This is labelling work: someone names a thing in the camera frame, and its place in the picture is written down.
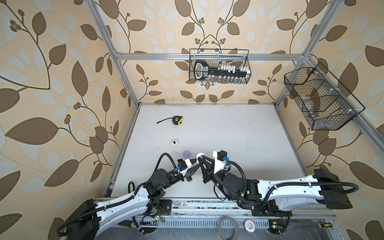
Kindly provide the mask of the white round earbud case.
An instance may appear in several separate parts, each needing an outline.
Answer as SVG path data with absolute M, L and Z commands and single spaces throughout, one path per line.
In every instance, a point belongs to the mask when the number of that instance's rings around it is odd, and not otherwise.
M 202 158 L 203 156 L 205 156 L 204 153 L 198 153 L 197 156 L 196 156 L 196 158 L 199 159 L 199 158 Z

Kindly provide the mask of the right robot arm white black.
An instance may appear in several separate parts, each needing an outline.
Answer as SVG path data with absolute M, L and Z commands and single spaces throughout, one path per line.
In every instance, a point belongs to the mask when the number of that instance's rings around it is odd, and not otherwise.
M 289 212 L 313 204 L 325 205 L 331 210 L 351 209 L 348 195 L 359 190 L 353 183 L 342 182 L 339 177 L 323 169 L 314 174 L 286 181 L 249 180 L 239 164 L 227 156 L 211 159 L 199 154 L 197 161 L 203 172 L 203 181 L 214 183 L 224 199 L 235 201 L 239 208 L 252 211 Z

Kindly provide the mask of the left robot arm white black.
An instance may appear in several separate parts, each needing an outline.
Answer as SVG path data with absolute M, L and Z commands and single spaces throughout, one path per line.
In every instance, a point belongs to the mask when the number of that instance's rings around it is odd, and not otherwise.
M 165 189 L 180 181 L 192 180 L 191 169 L 200 166 L 197 161 L 201 156 L 175 163 L 168 153 L 163 153 L 151 177 L 132 193 L 105 202 L 85 201 L 55 230 L 55 235 L 68 240 L 93 240 L 118 223 L 156 208 Z

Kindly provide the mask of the purple round earbud case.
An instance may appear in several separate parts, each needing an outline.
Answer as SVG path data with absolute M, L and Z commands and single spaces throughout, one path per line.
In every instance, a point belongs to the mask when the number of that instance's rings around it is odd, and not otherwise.
M 188 150 L 183 151 L 183 158 L 189 159 L 191 157 L 191 152 Z

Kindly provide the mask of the black yellow tape measure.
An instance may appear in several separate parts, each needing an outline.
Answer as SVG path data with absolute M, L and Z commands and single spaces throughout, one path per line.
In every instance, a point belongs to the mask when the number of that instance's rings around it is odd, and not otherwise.
M 172 123 L 177 126 L 177 125 L 181 125 L 182 124 L 183 117 L 182 116 L 173 116 L 173 117 L 166 118 L 166 119 L 163 119 L 161 121 L 158 121 L 158 122 L 156 122 L 156 124 L 159 124 L 159 123 L 164 122 L 166 120 L 171 120 Z

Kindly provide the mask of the grey tape roll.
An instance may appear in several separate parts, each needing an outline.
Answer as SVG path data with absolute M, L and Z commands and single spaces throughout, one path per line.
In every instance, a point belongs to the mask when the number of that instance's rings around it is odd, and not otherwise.
M 225 231 L 232 229 L 233 234 L 230 238 L 225 237 Z M 239 237 L 239 225 L 231 217 L 223 217 L 218 223 L 218 236 L 220 240 L 237 240 Z

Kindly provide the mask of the white round disc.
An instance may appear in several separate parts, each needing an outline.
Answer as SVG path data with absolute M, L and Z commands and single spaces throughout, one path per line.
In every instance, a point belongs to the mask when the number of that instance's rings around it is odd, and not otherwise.
M 246 220 L 244 222 L 244 229 L 245 231 L 247 231 L 248 233 L 253 233 L 255 230 L 256 230 L 256 224 L 254 221 L 252 220 Z

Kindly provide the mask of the black yellow screwdriver left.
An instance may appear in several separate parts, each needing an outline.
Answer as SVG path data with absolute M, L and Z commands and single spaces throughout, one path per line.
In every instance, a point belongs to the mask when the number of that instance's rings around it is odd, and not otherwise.
M 129 220 L 122 221 L 118 223 L 118 225 L 121 227 L 127 227 L 127 228 L 132 228 L 135 226 L 134 222 Z

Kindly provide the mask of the black yellow screwdriver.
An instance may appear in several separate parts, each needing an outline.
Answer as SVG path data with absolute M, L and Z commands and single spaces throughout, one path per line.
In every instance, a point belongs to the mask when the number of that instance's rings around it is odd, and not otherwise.
M 127 227 L 127 228 L 132 228 L 135 226 L 134 222 L 129 220 L 122 221 L 118 223 L 118 225 L 121 227 Z
M 318 227 L 319 227 L 320 229 L 322 229 L 322 228 L 332 228 L 332 227 L 333 227 L 333 224 L 331 224 L 331 223 L 319 223 L 319 224 L 318 224 Z

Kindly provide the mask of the black yellow screwdriver right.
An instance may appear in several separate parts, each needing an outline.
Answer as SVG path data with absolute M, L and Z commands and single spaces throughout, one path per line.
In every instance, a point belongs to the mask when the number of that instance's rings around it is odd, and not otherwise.
M 333 227 L 333 224 L 331 224 L 331 223 L 319 223 L 319 224 L 318 224 L 318 227 L 319 227 L 320 229 L 322 229 L 322 228 L 332 228 L 332 227 Z

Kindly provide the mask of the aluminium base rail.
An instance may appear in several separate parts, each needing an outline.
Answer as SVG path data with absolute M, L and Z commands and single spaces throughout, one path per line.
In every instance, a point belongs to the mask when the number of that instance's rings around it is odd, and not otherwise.
M 253 214 L 250 210 L 238 207 L 235 202 L 224 202 L 218 199 L 182 199 L 165 198 L 158 207 L 135 207 L 134 211 L 139 213 L 138 218 L 149 212 L 151 216 L 162 216 L 168 218 L 214 218 L 229 216 L 232 218 L 254 218 L 254 219 L 280 219 L 286 218 L 287 214 L 269 214 L 259 211 Z M 309 205 L 299 207 L 291 211 L 292 219 L 320 220 L 335 219 L 333 210 L 327 209 L 324 205 Z

